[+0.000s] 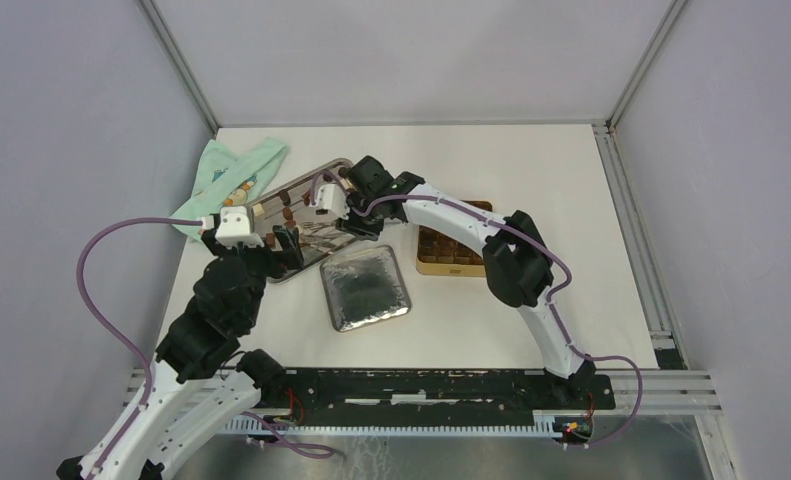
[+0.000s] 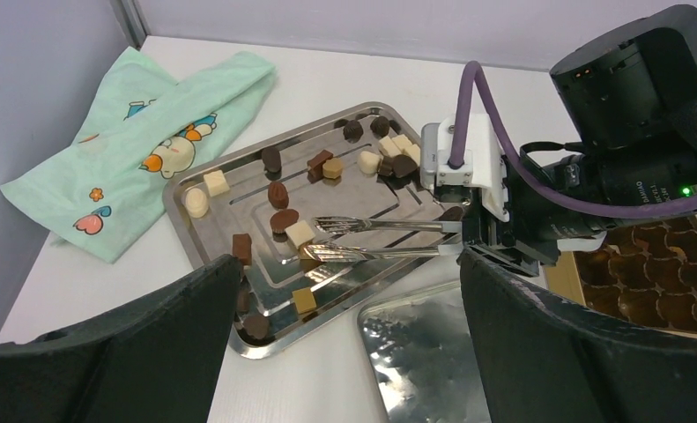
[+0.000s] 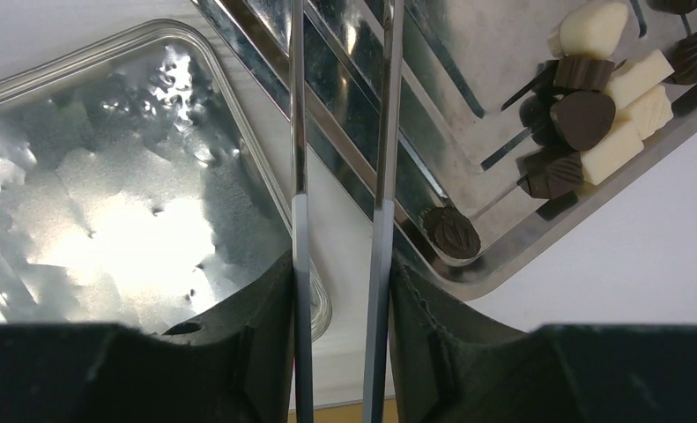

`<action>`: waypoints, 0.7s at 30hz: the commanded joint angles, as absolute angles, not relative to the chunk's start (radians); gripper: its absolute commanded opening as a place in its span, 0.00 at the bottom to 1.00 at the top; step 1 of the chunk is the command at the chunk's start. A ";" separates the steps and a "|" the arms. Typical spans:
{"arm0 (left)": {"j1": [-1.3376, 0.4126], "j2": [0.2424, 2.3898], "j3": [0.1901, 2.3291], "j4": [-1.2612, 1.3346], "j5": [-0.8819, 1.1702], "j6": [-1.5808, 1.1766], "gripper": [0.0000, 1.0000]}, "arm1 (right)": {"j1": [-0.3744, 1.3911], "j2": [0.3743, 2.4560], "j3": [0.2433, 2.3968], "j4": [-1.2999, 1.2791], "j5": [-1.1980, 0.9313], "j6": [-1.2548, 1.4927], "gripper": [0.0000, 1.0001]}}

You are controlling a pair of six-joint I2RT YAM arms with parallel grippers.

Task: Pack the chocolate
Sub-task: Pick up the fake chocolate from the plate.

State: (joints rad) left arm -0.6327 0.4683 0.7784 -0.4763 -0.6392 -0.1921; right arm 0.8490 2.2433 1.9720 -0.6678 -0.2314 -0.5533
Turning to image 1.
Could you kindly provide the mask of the gold chocolate box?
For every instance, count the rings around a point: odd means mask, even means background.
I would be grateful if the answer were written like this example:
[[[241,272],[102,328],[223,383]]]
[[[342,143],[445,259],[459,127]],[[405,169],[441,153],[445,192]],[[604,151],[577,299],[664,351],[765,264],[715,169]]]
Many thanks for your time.
[[[483,260],[477,253],[425,226],[418,227],[415,268],[427,276],[485,276]]]

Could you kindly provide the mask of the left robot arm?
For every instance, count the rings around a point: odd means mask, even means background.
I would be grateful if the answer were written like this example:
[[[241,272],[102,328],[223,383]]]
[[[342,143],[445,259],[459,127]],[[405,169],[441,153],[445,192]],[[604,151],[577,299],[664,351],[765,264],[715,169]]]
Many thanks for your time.
[[[146,378],[111,430],[90,452],[64,460],[60,479],[137,479],[169,469],[149,455],[179,409],[231,358],[253,330],[269,280],[303,263],[297,229],[272,230],[272,250],[248,224],[232,235],[216,216],[201,228],[213,260],[193,286],[193,296],[171,323],[152,359],[142,357]]]

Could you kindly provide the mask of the steel tray with rack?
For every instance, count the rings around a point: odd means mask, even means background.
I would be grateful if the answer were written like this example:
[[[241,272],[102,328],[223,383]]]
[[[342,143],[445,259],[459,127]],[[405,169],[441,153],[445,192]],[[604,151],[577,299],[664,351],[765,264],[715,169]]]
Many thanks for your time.
[[[275,251],[281,250],[275,229],[294,227],[299,236],[303,266],[287,273],[279,279],[269,279],[270,283],[284,283],[304,270],[316,266],[325,258],[336,254],[358,241],[356,237],[336,228],[338,220],[333,214],[318,215],[310,205],[309,191],[314,177],[320,171],[328,171],[337,176],[344,186],[343,178],[353,162],[347,158],[336,158],[291,181],[267,190],[264,194],[248,202],[254,214],[254,227],[258,235]]]

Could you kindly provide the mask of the metal serving tongs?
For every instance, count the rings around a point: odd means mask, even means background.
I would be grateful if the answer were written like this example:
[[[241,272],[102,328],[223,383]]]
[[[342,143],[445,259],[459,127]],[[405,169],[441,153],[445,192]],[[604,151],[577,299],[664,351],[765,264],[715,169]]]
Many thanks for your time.
[[[354,241],[338,230],[334,222],[303,222],[299,225],[300,243],[321,252],[337,251]]]

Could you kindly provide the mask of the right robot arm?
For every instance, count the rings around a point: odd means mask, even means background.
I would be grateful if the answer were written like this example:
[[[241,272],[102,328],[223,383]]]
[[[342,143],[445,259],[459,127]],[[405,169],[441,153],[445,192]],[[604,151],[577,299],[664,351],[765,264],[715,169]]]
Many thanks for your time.
[[[546,248],[527,213],[503,216],[476,207],[411,172],[392,176],[371,156],[343,177],[315,183],[311,201],[316,210],[336,216],[339,230],[358,238],[375,240],[386,221],[398,220],[434,230],[477,254],[490,292],[520,314],[534,337],[551,377],[551,400],[573,408],[588,396],[596,367],[576,347],[555,303],[561,287],[552,269],[568,268]]]

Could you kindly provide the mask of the small square steel tray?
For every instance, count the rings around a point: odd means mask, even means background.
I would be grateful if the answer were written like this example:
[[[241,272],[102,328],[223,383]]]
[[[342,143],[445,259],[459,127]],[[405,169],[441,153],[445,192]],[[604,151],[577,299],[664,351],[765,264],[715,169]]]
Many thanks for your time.
[[[339,333],[400,317],[412,309],[389,245],[331,257],[321,263],[320,275],[331,324]]]

